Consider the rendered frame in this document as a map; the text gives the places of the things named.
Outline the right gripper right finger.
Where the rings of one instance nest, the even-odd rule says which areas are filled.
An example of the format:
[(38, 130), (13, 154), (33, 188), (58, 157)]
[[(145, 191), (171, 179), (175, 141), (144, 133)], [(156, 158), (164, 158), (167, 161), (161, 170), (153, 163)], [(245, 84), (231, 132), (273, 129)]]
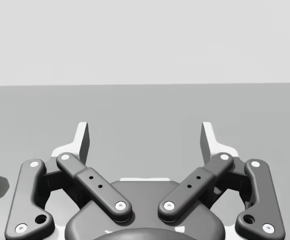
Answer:
[(196, 202), (211, 207), (228, 189), (239, 192), (245, 210), (235, 232), (247, 240), (283, 240), (286, 230), (267, 162), (242, 161), (238, 152), (216, 140), (210, 122), (203, 122), (200, 147), (204, 166), (196, 168), (158, 205), (158, 217), (173, 223)]

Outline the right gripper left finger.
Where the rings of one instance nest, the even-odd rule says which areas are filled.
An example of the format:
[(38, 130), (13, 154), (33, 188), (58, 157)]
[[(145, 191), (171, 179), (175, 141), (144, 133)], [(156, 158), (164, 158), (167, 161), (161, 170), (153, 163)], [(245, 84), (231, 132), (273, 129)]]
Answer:
[(50, 159), (22, 163), (4, 231), (7, 240), (43, 240), (55, 230), (45, 205), (52, 191), (66, 189), (80, 208), (89, 200), (115, 222), (132, 217), (132, 205), (95, 169), (85, 165), (90, 138), (87, 122), (80, 122), (71, 143), (55, 148)]

